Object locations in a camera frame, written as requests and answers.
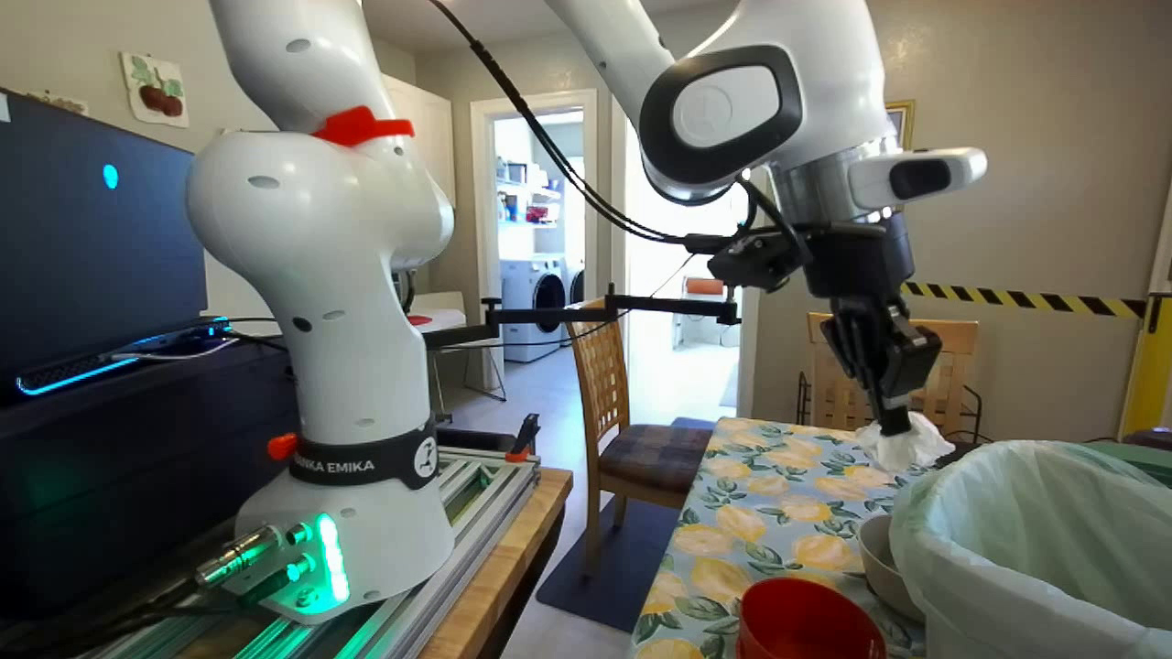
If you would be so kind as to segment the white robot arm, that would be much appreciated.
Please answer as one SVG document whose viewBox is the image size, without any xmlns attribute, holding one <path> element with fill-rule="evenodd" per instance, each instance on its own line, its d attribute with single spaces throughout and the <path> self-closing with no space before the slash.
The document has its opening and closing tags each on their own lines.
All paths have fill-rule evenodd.
<svg viewBox="0 0 1172 659">
<path fill-rule="evenodd" d="M 832 352 L 884 431 L 921 435 L 907 395 L 939 339 L 907 323 L 901 207 L 987 173 L 973 145 L 907 151 L 884 101 L 863 0 L 735 0 L 669 56 L 642 0 L 546 0 L 639 123 L 647 183 L 705 205 L 758 173 L 768 222 L 695 247 L 728 287 L 802 276 L 832 304 Z M 272 610 L 330 622 L 398 595 L 454 554 L 436 484 L 426 338 L 397 276 L 436 260 L 451 200 L 382 84 L 362 0 L 208 0 L 235 80 L 272 118 L 208 144 L 188 186 L 205 247 L 282 330 L 299 435 L 240 523 L 280 572 Z"/>
</svg>

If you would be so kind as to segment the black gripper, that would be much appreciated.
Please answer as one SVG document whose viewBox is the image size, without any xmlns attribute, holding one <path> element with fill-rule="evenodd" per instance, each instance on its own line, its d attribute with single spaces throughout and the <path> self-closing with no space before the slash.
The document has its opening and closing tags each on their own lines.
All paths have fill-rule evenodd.
<svg viewBox="0 0 1172 659">
<path fill-rule="evenodd" d="M 794 272 L 832 306 L 822 332 L 841 369 L 871 395 L 878 427 L 907 431 L 907 395 L 927 385 L 941 339 L 916 330 L 901 301 L 901 287 L 912 278 L 904 222 L 783 222 L 743 230 L 711 255 L 711 276 L 727 287 L 782 288 Z"/>
</svg>

